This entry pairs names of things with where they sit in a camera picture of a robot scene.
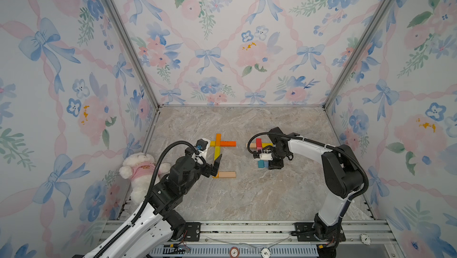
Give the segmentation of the beige long block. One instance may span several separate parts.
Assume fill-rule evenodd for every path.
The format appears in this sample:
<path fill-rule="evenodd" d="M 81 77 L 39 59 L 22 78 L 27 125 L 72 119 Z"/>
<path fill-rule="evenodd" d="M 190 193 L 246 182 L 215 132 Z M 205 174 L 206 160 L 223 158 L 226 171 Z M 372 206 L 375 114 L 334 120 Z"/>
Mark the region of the beige long block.
<path fill-rule="evenodd" d="M 236 178 L 235 171 L 222 171 L 219 172 L 217 178 Z"/>

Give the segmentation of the lime yellow long block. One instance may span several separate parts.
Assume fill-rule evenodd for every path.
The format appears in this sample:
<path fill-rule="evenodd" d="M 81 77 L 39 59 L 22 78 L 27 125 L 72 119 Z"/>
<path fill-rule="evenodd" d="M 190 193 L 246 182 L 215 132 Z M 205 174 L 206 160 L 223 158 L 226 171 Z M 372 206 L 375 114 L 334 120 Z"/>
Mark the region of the lime yellow long block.
<path fill-rule="evenodd" d="M 217 160 L 218 157 L 220 156 L 220 154 L 221 154 L 220 147 L 219 147 L 219 146 L 216 146 L 216 147 L 215 147 L 215 150 L 214 150 L 214 160 Z"/>

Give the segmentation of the red-orange long block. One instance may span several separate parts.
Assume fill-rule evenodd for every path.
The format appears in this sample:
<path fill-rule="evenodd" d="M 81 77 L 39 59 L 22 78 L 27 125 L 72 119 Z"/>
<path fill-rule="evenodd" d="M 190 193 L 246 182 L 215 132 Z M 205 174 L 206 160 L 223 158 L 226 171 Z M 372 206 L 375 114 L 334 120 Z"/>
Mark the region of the red-orange long block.
<path fill-rule="evenodd" d="M 236 142 L 235 141 L 221 141 L 220 142 L 220 147 L 235 147 Z"/>

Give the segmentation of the red long block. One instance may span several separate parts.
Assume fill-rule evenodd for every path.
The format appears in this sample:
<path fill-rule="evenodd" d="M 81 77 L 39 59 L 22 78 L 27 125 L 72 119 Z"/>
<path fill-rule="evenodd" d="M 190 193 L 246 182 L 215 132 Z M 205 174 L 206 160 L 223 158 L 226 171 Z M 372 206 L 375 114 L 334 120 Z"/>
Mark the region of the red long block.
<path fill-rule="evenodd" d="M 262 150 L 263 149 L 262 139 L 260 139 L 260 138 L 256 139 L 256 149 L 257 150 Z"/>

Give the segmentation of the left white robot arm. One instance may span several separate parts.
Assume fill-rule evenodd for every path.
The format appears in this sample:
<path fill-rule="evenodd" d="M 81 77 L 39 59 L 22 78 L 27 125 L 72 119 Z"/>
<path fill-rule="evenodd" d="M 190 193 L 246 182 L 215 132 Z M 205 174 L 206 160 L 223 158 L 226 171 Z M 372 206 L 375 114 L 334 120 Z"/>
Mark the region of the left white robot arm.
<path fill-rule="evenodd" d="M 186 146 L 184 156 L 178 158 L 160 182 L 156 182 L 159 168 L 168 152 Z M 211 142 L 205 138 L 196 144 L 176 141 L 165 148 L 158 158 L 148 191 L 142 204 L 107 240 L 88 252 L 87 258 L 144 258 L 164 243 L 184 236 L 186 221 L 175 208 L 200 179 L 214 177 L 219 171 L 221 157 L 209 164 L 207 150 Z"/>

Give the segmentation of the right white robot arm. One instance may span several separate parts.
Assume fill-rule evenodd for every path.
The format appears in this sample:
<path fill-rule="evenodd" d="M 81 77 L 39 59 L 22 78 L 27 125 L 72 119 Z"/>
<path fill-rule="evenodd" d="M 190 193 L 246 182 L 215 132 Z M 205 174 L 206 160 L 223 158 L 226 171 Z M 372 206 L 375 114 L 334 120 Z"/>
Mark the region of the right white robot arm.
<path fill-rule="evenodd" d="M 281 169 L 284 159 L 304 156 L 323 168 L 328 194 L 310 227 L 296 227 L 294 237 L 314 238 L 336 246 L 342 234 L 342 220 L 353 200 L 364 194 L 369 180 L 350 146 L 332 146 L 305 138 L 297 133 L 285 134 L 276 127 L 250 138 L 247 150 L 255 160 L 268 161 L 270 170 Z"/>

